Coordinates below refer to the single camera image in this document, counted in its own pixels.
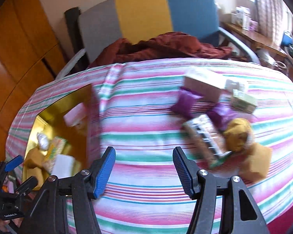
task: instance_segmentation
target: bed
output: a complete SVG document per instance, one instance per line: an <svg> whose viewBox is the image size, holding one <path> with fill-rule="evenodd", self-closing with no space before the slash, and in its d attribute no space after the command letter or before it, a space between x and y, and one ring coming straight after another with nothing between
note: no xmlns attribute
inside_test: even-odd
<svg viewBox="0 0 293 234"><path fill-rule="evenodd" d="M208 169L182 128L185 119L170 111L189 66L203 66L225 76L244 78L258 99L251 122L255 140L273 149L268 177L245 181L267 223L293 205L293 83L282 73L250 63L198 58L162 59L92 68L40 87L15 117L6 156L24 155L35 116L66 94L93 83L100 96L101 150L116 149L116 163L104 195L94 202L102 233L186 233L195 201L181 187L172 150ZM229 105L228 94L220 101ZM193 112L213 104L197 102ZM239 157L210 170L236 173ZM21 179L22 167L16 169ZM212 233L217 233L221 198L216 200ZM72 205L68 221L74 233Z"/></svg>

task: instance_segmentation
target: purple package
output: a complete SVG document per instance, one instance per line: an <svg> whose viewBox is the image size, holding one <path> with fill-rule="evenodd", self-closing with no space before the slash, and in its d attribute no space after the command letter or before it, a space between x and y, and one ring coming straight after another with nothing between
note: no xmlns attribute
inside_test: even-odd
<svg viewBox="0 0 293 234"><path fill-rule="evenodd" d="M202 96L192 93L183 87L181 87L179 91L179 99L177 103L171 107L171 110L174 113L182 115L186 119L193 119L194 116L191 113L191 108L199 98L202 98Z"/></svg>
<svg viewBox="0 0 293 234"><path fill-rule="evenodd" d="M228 123L238 117L237 112L221 103L217 103L212 109L209 109L206 114L211 119L214 126L221 131L225 131Z"/></svg>

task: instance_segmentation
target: gold box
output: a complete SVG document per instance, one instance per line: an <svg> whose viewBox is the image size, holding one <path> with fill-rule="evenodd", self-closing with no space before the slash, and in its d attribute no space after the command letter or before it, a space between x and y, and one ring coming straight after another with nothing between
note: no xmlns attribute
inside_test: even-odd
<svg viewBox="0 0 293 234"><path fill-rule="evenodd" d="M66 113L79 103L84 103L88 110L87 136L78 133L75 127L67 127L63 118ZM68 155L76 159L74 173L89 168L95 159L100 158L99 98L94 86L88 84L69 93L36 116L27 142L24 159L26 159L28 152L37 145L38 132L43 132L50 140L55 136L59 136L68 141L71 145ZM49 173L45 170L42 173L46 180L49 177ZM27 167L24 166L22 182L27 178L29 178L27 177Z"/></svg>

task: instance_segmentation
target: white container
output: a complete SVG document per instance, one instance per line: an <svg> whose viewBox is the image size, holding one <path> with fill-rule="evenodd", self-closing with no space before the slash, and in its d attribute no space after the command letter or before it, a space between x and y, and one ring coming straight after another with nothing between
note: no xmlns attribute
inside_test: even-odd
<svg viewBox="0 0 293 234"><path fill-rule="evenodd" d="M231 23L234 25L237 24L237 15L235 13L231 13Z"/></svg>
<svg viewBox="0 0 293 234"><path fill-rule="evenodd" d="M247 14L243 15L242 29L247 31L250 29L250 17Z"/></svg>
<svg viewBox="0 0 293 234"><path fill-rule="evenodd" d="M237 15L237 25L238 26L243 26L243 16L247 15L250 17L250 9L246 7L236 7L236 15Z"/></svg>

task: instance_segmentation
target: wooden desk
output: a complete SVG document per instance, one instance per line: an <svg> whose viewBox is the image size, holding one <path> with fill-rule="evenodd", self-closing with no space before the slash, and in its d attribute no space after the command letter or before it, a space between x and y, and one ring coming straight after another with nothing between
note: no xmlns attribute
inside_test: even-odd
<svg viewBox="0 0 293 234"><path fill-rule="evenodd" d="M246 31L243 30L240 26L229 23L224 23L224 26L226 30L235 32L241 37L250 41L251 49L253 51L256 51L257 48L264 48L270 52L273 52L274 54L281 55L282 57L287 57L286 53L278 45L276 45L270 38L267 38L258 32Z"/></svg>

